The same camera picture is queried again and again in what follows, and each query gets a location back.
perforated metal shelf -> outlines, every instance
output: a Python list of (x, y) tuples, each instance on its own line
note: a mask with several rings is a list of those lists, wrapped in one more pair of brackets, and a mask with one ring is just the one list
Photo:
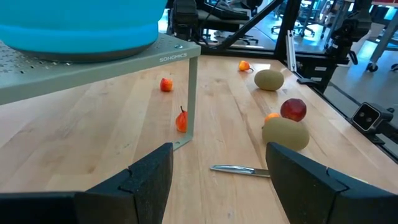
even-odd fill
[(0, 105), (199, 55), (200, 46), (165, 34), (159, 34), (151, 47), (133, 57), (89, 64), (41, 61), (0, 41)]

wooden tabletop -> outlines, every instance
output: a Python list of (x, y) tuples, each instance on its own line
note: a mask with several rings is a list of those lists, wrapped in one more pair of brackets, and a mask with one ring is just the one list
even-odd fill
[[(247, 59), (255, 71), (285, 75), (277, 92), (257, 89), (241, 58), (202, 56), (193, 141), (174, 154), (164, 223), (288, 223), (269, 179), (213, 172), (214, 164), (266, 167), (261, 126), (288, 98), (307, 104), (311, 134), (302, 154), (398, 193), (398, 166), (275, 60)], [(86, 190), (178, 139), (188, 63), (0, 106), (0, 191)], [(174, 90), (159, 91), (172, 78)]]

red apple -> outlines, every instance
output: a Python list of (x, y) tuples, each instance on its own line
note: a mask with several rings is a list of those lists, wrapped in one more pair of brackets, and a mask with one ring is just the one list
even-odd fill
[(173, 89), (173, 80), (168, 78), (162, 78), (160, 81), (160, 90), (162, 91), (172, 91)]
[(291, 98), (280, 107), (280, 115), (294, 121), (301, 121), (307, 114), (307, 106), (300, 99)]

office chair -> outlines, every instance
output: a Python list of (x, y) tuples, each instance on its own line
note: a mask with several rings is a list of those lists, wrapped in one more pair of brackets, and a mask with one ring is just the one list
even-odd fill
[[(297, 21), (300, 23), (300, 26), (295, 26), (293, 29), (299, 30), (299, 31), (301, 31), (302, 29), (308, 30), (311, 32), (311, 36), (314, 37), (315, 31), (313, 29), (309, 28), (308, 25), (316, 23), (316, 18), (317, 18), (317, 15), (319, 12), (320, 11), (318, 9), (312, 9), (311, 15), (309, 15), (310, 8), (309, 7), (301, 7), (300, 12), (297, 17)], [(308, 24), (307, 24), (307, 26), (304, 27), (305, 20), (307, 19), (308, 16), (310, 17), (308, 20)], [(300, 35), (301, 35), (301, 37), (304, 37), (304, 32), (300, 32)]]
[[(278, 8), (278, 10), (277, 10), (277, 12), (275, 14), (283, 15), (283, 13), (285, 13), (285, 10), (286, 10), (286, 5), (287, 5), (287, 3), (284, 1), (279, 6), (279, 8)], [(300, 12), (298, 14), (298, 17), (296, 19), (296, 21), (299, 22), (300, 25), (299, 26), (295, 26), (293, 28), (294, 33), (296, 33), (295, 32), (296, 30), (298, 32), (300, 32), (304, 28), (305, 20), (307, 19), (309, 12), (310, 12), (310, 8), (307, 7), (307, 6), (304, 6), (304, 4), (302, 4), (302, 7), (300, 7)], [(316, 22), (316, 18), (317, 18), (317, 15), (319, 15), (319, 12), (320, 11), (318, 9), (313, 9), (312, 10), (311, 15), (309, 15), (310, 18), (308, 20), (308, 24), (305, 27), (305, 30), (309, 30), (311, 32), (311, 36), (312, 37), (315, 36), (315, 31), (313, 29), (309, 28), (308, 25), (314, 24)], [(271, 33), (276, 34), (276, 32), (274, 31), (275, 29), (280, 29), (280, 26), (273, 26), (271, 28)]]

knife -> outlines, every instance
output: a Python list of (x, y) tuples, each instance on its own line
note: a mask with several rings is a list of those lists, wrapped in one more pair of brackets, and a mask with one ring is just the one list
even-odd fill
[(268, 170), (256, 169), (245, 166), (214, 165), (211, 166), (210, 169), (215, 171), (230, 172), (234, 174), (253, 175), (256, 177), (270, 177)]

